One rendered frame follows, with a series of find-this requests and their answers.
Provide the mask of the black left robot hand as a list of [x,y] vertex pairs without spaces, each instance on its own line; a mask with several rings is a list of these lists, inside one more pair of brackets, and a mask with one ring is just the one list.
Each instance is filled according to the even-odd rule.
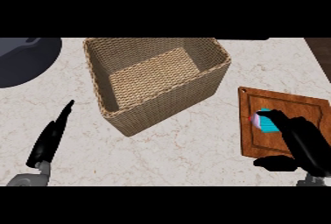
[[47,161],[50,163],[53,160],[62,135],[65,132],[68,115],[71,113],[74,102],[74,100],[69,101],[61,111],[58,119],[47,124],[46,128],[41,131],[25,162],[25,165],[30,168],[34,168],[37,163],[41,163],[43,161]]

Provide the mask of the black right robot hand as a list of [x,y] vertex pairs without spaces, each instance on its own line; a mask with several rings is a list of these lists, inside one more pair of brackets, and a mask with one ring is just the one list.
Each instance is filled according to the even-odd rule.
[[331,175],[331,145],[313,123],[301,116],[288,118],[276,109],[259,111],[257,115],[272,120],[293,156],[260,157],[253,165],[269,172],[293,172],[301,168],[315,177]]

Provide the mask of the pink cupcake with teal wrapper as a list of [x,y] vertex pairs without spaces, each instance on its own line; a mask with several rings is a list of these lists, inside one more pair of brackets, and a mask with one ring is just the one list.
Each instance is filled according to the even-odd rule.
[[250,116],[250,122],[253,123],[253,126],[263,132],[263,133],[273,133],[278,132],[279,129],[276,128],[272,120],[257,115],[259,111],[253,113]]

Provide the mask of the tan wicker basket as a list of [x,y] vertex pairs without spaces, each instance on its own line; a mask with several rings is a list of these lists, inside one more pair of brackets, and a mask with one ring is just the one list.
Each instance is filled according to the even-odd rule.
[[211,97],[232,63],[216,38],[86,38],[99,111],[127,137]]

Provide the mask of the dark grey round pan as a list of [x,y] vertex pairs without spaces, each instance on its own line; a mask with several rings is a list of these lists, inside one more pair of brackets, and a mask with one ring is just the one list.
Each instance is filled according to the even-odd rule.
[[0,88],[31,81],[53,65],[61,38],[0,38]]

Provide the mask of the dark brown wooden panel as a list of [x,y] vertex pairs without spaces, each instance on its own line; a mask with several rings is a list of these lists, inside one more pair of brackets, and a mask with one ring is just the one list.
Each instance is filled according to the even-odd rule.
[[316,61],[331,82],[331,38],[304,38]]

